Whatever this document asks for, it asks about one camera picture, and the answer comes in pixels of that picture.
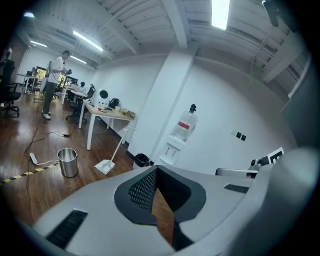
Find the brown paper bag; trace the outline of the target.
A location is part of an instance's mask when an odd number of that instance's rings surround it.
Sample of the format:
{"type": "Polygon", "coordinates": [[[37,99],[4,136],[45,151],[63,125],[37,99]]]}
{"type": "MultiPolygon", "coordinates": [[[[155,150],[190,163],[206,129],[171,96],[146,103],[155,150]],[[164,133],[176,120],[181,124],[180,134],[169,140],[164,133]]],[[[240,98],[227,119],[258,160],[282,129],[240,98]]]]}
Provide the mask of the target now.
{"type": "Polygon", "coordinates": [[[130,110],[126,109],[126,108],[122,108],[120,110],[120,112],[127,118],[131,118],[133,120],[136,118],[136,113],[133,112],[133,111],[130,111],[130,110]]]}

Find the black hanging device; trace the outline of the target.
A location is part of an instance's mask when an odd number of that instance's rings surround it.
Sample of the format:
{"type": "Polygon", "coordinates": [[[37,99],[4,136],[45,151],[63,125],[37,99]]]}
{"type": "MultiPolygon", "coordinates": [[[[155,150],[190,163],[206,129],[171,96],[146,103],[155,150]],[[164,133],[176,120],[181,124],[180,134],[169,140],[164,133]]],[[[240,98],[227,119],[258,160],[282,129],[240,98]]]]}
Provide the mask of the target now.
{"type": "Polygon", "coordinates": [[[277,16],[279,14],[279,8],[276,3],[273,0],[262,0],[262,5],[270,19],[271,24],[274,27],[278,27],[279,22],[277,16]]]}

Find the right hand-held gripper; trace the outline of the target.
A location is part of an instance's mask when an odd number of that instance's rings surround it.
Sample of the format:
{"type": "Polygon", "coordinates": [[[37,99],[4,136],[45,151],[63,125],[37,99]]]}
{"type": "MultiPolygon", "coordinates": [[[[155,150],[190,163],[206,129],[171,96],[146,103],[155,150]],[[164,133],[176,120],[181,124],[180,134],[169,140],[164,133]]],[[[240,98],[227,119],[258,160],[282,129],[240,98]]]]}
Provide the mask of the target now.
{"type": "Polygon", "coordinates": [[[283,155],[284,155],[284,150],[282,147],[280,147],[260,159],[253,159],[250,163],[248,170],[218,168],[215,171],[215,175],[254,179],[258,173],[258,170],[261,167],[276,163],[276,161],[278,161],[279,158],[283,155]]]}

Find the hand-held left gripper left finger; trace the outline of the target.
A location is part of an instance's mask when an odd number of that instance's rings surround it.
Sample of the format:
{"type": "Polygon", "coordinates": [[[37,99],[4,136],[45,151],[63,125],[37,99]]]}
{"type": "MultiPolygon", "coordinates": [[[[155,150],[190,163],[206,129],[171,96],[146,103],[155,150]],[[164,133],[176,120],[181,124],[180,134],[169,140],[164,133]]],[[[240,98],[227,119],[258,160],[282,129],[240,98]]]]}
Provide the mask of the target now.
{"type": "Polygon", "coordinates": [[[76,256],[169,256],[174,249],[153,225],[128,220],[116,207],[118,186],[146,171],[139,168],[92,182],[77,190],[42,215],[33,229],[43,237],[72,211],[87,216],[66,247],[76,256]]]}

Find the metal waste bin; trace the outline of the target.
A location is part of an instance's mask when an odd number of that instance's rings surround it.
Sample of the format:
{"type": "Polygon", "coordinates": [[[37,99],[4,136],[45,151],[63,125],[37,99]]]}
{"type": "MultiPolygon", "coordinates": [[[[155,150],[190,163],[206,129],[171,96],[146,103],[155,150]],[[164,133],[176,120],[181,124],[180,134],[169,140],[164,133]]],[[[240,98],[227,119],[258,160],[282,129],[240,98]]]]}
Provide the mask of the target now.
{"type": "Polygon", "coordinates": [[[57,153],[61,174],[66,178],[75,177],[78,172],[77,152],[72,148],[62,148],[57,153]]]}

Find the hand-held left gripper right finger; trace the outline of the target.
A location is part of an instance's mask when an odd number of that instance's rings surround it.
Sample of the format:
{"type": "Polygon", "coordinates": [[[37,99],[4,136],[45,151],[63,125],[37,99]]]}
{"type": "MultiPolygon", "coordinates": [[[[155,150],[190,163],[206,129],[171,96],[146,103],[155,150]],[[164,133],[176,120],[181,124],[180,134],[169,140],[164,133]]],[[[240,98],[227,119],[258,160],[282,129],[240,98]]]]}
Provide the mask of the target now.
{"type": "Polygon", "coordinates": [[[207,237],[238,207],[246,191],[227,189],[228,185],[248,189],[252,181],[158,166],[156,225],[174,250],[207,237]]]}

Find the white round appliance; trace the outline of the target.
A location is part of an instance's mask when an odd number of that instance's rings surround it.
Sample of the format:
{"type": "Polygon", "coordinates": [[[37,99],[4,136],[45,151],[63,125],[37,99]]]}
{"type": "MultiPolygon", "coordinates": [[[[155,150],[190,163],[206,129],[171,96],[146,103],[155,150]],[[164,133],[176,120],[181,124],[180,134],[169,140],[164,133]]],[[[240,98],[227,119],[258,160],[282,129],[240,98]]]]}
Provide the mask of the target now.
{"type": "Polygon", "coordinates": [[[109,93],[105,89],[100,88],[96,92],[94,105],[98,106],[99,108],[106,108],[109,105],[109,93]]]}

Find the white carton on table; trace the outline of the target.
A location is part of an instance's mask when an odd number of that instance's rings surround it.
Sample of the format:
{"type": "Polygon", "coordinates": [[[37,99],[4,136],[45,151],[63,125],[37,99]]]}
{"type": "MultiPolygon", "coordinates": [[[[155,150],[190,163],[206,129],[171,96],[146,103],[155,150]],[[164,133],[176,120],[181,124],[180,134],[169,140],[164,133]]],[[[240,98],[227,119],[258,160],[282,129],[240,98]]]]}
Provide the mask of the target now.
{"type": "Polygon", "coordinates": [[[186,142],[174,135],[169,135],[165,146],[160,151],[159,162],[161,165],[173,166],[178,161],[186,142]]]}

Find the clear water jug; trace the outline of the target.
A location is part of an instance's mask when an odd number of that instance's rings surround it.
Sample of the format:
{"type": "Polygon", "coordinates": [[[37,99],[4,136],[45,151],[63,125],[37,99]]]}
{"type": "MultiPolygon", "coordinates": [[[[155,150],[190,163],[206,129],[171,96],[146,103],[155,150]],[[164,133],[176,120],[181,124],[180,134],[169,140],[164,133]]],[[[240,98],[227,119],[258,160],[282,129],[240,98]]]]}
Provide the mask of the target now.
{"type": "Polygon", "coordinates": [[[196,112],[184,111],[177,124],[175,125],[172,134],[180,140],[186,141],[197,125],[198,117],[196,112]]]}

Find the yellow black striped tape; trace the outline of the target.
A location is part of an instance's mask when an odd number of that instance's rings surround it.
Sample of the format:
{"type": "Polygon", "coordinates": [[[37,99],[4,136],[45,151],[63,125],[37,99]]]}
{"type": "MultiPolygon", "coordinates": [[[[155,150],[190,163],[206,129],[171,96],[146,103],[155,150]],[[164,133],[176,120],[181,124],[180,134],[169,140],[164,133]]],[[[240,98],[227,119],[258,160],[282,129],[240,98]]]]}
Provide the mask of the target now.
{"type": "Polygon", "coordinates": [[[48,166],[41,167],[41,168],[36,168],[36,169],[34,169],[32,171],[27,171],[27,172],[24,172],[22,174],[19,174],[19,175],[13,176],[13,177],[6,178],[6,179],[0,181],[0,186],[3,185],[3,184],[9,183],[11,181],[14,181],[14,180],[19,180],[19,179],[21,179],[23,177],[33,175],[35,173],[43,172],[43,171],[45,171],[47,169],[52,169],[57,165],[58,165],[58,163],[56,162],[56,163],[54,163],[52,165],[48,165],[48,166]]]}

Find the small black bin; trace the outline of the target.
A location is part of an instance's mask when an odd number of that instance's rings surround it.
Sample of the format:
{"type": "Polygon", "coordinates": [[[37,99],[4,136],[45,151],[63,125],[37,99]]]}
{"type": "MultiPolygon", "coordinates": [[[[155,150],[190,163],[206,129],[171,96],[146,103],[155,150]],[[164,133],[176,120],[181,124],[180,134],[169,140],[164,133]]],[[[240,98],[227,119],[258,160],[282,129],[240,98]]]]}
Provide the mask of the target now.
{"type": "Polygon", "coordinates": [[[150,164],[150,159],[143,153],[139,153],[134,157],[132,169],[139,169],[146,167],[150,164]]]}

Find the black office chair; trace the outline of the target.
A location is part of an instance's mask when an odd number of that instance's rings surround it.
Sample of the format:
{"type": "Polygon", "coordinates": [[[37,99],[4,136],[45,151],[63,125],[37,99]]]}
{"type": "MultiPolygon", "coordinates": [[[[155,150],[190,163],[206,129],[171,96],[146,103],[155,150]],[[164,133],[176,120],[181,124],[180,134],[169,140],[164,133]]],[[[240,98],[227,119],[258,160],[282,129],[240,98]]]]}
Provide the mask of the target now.
{"type": "Polygon", "coordinates": [[[80,96],[80,95],[76,95],[76,101],[75,102],[71,102],[70,103],[70,109],[72,110],[72,114],[71,115],[67,115],[65,117],[65,120],[67,121],[69,118],[75,118],[75,124],[77,123],[77,121],[80,121],[80,116],[81,116],[81,109],[82,109],[82,104],[83,104],[83,100],[90,100],[92,98],[92,96],[94,95],[96,89],[94,86],[91,86],[88,90],[88,93],[86,94],[86,96],[80,96]]]}
{"type": "Polygon", "coordinates": [[[20,116],[20,108],[14,105],[19,100],[21,93],[17,91],[19,83],[11,82],[12,74],[15,70],[15,62],[7,60],[3,66],[2,75],[0,75],[0,116],[11,117],[10,112],[20,116]]]}

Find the light wooden desk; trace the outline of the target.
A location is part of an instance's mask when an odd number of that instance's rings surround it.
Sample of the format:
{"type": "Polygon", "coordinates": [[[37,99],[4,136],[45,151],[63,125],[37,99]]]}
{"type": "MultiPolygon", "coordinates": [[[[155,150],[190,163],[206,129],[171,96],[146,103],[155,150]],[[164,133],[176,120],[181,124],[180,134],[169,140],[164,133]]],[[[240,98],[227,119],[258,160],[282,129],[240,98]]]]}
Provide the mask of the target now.
{"type": "Polygon", "coordinates": [[[103,112],[100,110],[96,110],[94,106],[92,106],[87,100],[84,100],[82,102],[81,112],[80,112],[80,121],[78,124],[78,128],[82,128],[82,122],[83,122],[83,116],[84,116],[84,110],[87,108],[87,110],[90,112],[91,117],[89,121],[89,127],[88,127],[88,134],[87,134],[87,143],[86,143],[86,149],[89,151],[91,149],[91,142],[92,142],[92,135],[93,135],[93,129],[95,124],[95,119],[97,117],[105,117],[110,118],[110,122],[112,123],[114,120],[123,120],[132,122],[134,118],[127,117],[124,114],[122,114],[120,111],[117,111],[115,109],[108,110],[107,112],[103,112]]]}

